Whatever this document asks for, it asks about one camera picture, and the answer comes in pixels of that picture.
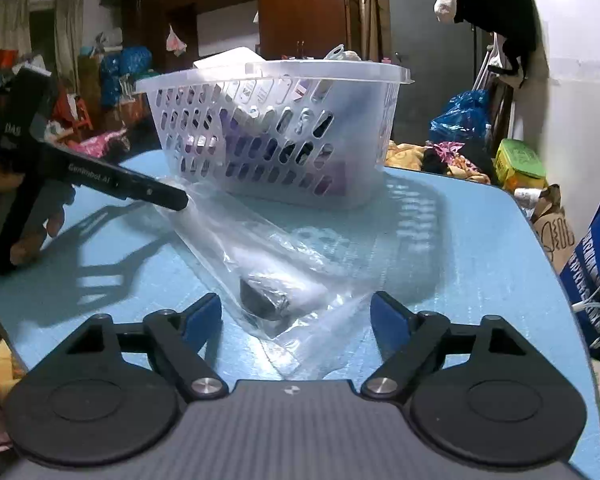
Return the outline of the person's left hand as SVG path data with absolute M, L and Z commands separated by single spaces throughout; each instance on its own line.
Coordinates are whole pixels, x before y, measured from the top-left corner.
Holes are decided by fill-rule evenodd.
M 69 183 L 0 171 L 0 274 L 31 261 L 57 236 L 75 195 Z

